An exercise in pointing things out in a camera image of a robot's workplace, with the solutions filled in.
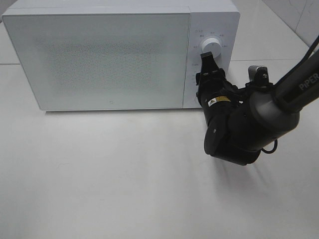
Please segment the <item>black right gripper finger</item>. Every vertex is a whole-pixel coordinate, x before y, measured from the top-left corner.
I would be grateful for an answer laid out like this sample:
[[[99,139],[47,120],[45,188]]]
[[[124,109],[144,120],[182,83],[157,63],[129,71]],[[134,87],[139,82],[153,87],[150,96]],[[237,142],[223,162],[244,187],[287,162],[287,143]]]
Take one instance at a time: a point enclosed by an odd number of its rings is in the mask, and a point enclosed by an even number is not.
[[[202,53],[201,57],[201,75],[218,71],[218,66],[214,60],[212,52]]]

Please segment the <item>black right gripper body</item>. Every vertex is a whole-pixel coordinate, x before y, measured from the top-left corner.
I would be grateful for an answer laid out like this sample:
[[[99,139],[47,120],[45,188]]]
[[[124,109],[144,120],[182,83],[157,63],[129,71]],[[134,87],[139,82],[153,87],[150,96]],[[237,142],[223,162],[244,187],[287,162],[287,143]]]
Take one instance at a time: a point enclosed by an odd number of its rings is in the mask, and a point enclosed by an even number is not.
[[[238,88],[226,80],[221,68],[210,73],[197,73],[196,85],[196,96],[207,120],[217,115],[227,115],[239,106],[235,95]]]

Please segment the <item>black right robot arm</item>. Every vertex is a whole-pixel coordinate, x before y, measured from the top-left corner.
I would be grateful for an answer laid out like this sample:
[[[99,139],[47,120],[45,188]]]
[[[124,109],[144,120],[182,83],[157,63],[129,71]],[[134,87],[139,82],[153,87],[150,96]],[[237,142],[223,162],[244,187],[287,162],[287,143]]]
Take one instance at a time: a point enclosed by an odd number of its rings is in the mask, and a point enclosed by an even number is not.
[[[196,96],[207,124],[204,151],[235,164],[255,162],[268,144],[296,128],[301,109],[319,96],[317,53],[305,56],[276,84],[265,66],[250,66],[244,88],[226,80],[212,53],[203,53],[201,63]]]

